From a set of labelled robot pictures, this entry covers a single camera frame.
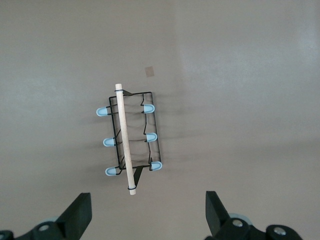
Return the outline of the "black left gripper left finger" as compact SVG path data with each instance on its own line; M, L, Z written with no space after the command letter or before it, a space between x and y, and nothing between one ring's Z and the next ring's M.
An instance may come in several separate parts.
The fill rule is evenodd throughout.
M15 240L80 240L91 220L91 194L81 193L55 221L40 223Z

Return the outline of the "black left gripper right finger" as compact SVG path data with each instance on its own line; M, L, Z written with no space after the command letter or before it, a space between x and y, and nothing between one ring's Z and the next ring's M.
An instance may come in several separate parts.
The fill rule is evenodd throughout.
M229 214L215 191L205 194L205 217L211 232L205 240L265 240L246 216Z

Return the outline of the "black wire cup holder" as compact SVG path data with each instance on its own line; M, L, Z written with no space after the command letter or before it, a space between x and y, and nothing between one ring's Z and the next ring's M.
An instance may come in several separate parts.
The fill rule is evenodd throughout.
M128 191L130 195L136 194L136 189L143 169L150 172L161 170L163 167L159 134L156 122L156 107L153 93L151 91L131 93L124 90L120 83L115 85L115 96L108 98L109 105L100 107L96 110L98 117L111 117L113 128L113 137L106 138L102 141L104 147L115 148L117 165L105 169L105 174L109 177L119 176L126 171ZM134 140L129 138L125 99L132 97L141 97L139 104L143 116L143 137L136 139L136 142L144 142L147 147L147 163L133 164L132 151L130 143Z

